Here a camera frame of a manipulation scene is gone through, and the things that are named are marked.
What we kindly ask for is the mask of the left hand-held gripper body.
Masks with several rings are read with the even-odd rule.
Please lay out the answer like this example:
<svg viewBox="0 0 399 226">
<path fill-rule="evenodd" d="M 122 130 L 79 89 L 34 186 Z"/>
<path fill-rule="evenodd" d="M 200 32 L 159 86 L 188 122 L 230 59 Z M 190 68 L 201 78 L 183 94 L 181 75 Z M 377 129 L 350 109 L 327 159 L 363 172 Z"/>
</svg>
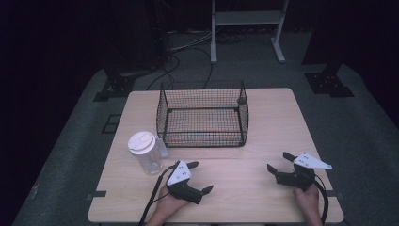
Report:
<svg viewBox="0 0 399 226">
<path fill-rule="evenodd" d="M 176 166 L 173 167 L 173 172 L 167 180 L 168 192 L 176 199 L 199 204 L 203 195 L 201 191 L 188 184 L 191 179 L 191 169 L 186 164 L 184 161 L 178 161 Z"/>
</svg>

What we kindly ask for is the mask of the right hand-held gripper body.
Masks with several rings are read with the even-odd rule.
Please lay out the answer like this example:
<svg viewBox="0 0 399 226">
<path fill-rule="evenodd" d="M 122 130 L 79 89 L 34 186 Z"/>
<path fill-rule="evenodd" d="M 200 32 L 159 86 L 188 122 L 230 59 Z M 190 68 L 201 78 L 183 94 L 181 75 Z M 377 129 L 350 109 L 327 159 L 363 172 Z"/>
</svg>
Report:
<svg viewBox="0 0 399 226">
<path fill-rule="evenodd" d="M 277 171 L 276 182 L 284 186 L 301 188 L 306 191 L 315 181 L 315 169 L 331 170 L 332 166 L 314 156 L 303 153 L 296 157 L 293 172 Z"/>
</svg>

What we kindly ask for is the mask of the person's right hand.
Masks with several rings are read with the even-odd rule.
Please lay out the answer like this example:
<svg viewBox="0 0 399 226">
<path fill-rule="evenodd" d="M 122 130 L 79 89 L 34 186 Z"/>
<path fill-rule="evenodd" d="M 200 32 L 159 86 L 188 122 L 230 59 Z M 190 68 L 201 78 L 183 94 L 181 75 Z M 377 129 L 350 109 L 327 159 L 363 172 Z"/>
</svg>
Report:
<svg viewBox="0 0 399 226">
<path fill-rule="evenodd" d="M 306 191 L 294 189 L 295 202 L 306 220 L 308 226 L 322 226 L 319 213 L 319 190 L 315 185 L 309 186 Z"/>
</svg>

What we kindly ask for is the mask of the person's left hand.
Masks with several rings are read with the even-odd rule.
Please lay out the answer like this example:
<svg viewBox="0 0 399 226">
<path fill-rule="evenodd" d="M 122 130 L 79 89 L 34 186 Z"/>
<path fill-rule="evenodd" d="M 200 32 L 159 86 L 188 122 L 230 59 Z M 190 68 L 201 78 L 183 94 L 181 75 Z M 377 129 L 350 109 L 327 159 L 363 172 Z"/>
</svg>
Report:
<svg viewBox="0 0 399 226">
<path fill-rule="evenodd" d="M 162 226 L 186 205 L 188 205 L 188 201 L 174 198 L 168 194 L 168 188 L 163 186 L 160 190 L 160 200 L 148 221 L 148 226 Z"/>
</svg>

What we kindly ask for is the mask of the clear pitcher with white lid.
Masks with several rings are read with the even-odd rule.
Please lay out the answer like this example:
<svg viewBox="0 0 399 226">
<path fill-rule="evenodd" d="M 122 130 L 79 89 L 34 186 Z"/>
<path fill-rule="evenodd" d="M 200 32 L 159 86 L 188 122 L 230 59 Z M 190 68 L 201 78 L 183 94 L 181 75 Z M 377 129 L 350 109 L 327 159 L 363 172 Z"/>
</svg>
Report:
<svg viewBox="0 0 399 226">
<path fill-rule="evenodd" d="M 128 149 L 149 175 L 159 173 L 163 168 L 163 160 L 168 157 L 164 141 L 149 131 L 133 134 L 128 141 Z"/>
</svg>

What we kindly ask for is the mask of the black stand base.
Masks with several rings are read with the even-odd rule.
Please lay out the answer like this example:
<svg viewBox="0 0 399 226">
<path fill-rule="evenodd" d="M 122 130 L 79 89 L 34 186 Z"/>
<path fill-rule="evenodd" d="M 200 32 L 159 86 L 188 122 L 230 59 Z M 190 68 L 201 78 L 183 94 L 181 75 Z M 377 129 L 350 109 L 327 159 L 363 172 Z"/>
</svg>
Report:
<svg viewBox="0 0 399 226">
<path fill-rule="evenodd" d="M 304 73 L 312 91 L 315 94 L 328 94 L 332 98 L 353 97 L 351 89 L 338 76 L 341 65 L 341 62 L 330 62 L 321 72 Z"/>
<path fill-rule="evenodd" d="M 106 102 L 110 98 L 127 97 L 133 90 L 136 79 L 120 74 L 107 75 L 103 88 L 96 93 L 94 102 Z"/>
</svg>

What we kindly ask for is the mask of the black tape square on floor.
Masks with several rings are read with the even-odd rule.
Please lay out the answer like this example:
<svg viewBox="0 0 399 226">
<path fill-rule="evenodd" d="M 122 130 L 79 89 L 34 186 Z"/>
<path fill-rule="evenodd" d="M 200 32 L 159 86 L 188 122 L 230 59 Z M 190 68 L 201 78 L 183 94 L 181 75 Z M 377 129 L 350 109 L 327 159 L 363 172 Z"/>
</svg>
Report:
<svg viewBox="0 0 399 226">
<path fill-rule="evenodd" d="M 111 114 L 108 116 L 106 123 L 102 129 L 103 134 L 115 134 L 119 123 L 120 123 L 121 114 Z"/>
</svg>

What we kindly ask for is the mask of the white metal stand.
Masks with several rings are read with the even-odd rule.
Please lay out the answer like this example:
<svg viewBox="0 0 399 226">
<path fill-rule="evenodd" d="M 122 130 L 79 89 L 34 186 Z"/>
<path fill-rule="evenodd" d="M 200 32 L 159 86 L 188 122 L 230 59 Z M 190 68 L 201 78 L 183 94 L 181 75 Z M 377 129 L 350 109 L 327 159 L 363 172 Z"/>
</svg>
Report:
<svg viewBox="0 0 399 226">
<path fill-rule="evenodd" d="M 277 31 L 271 38 L 271 43 L 278 62 L 284 63 L 285 57 L 279 46 L 279 39 L 288 5 L 289 0 L 283 0 L 281 10 L 222 12 L 216 10 L 216 0 L 212 0 L 210 61 L 217 63 L 216 28 L 218 26 L 275 25 Z"/>
</svg>

